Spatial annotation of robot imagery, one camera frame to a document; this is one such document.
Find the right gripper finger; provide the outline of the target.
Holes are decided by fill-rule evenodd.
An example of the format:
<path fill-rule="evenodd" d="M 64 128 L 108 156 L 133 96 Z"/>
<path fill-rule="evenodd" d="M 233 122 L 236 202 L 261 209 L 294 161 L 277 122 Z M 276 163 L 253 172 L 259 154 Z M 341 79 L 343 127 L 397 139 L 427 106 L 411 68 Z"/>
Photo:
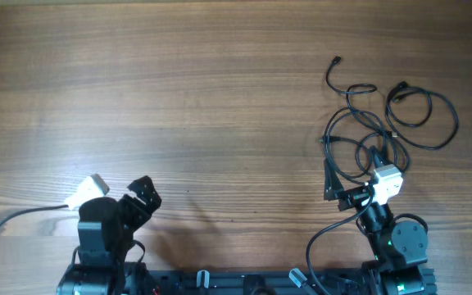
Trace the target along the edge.
<path fill-rule="evenodd" d="M 390 164 L 388 154 L 384 149 L 379 150 L 376 146 L 371 146 L 369 151 L 375 168 L 388 166 Z"/>
<path fill-rule="evenodd" d="M 324 160 L 324 200 L 334 201 L 343 198 L 344 187 L 329 159 Z"/>

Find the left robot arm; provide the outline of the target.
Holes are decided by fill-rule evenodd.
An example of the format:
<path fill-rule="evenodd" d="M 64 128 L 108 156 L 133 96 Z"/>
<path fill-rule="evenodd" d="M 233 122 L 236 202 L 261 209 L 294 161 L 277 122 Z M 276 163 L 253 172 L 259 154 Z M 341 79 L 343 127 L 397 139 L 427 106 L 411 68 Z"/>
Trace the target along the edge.
<path fill-rule="evenodd" d="M 134 180 L 128 190 L 134 197 L 108 197 L 108 185 L 98 174 L 86 177 L 75 193 L 65 200 L 79 212 L 79 246 L 57 286 L 57 295 L 160 294 L 161 287 L 142 259 L 125 259 L 134 239 L 161 206 L 161 198 L 150 177 Z"/>

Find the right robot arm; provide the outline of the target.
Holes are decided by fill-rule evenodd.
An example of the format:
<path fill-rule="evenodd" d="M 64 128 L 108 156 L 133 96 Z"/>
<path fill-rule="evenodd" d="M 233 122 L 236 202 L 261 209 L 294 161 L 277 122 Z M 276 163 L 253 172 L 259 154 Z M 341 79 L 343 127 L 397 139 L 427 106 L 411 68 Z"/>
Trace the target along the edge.
<path fill-rule="evenodd" d="M 367 237 L 374 260 L 356 269 L 324 270 L 316 278 L 330 294 L 436 294 L 434 270 L 424 266 L 429 228 L 416 215 L 391 212 L 388 200 L 399 194 L 402 172 L 376 147 L 370 154 L 374 158 L 370 180 L 348 190 L 326 159 L 324 199 L 337 200 L 340 211 L 356 211 L 354 220 Z"/>

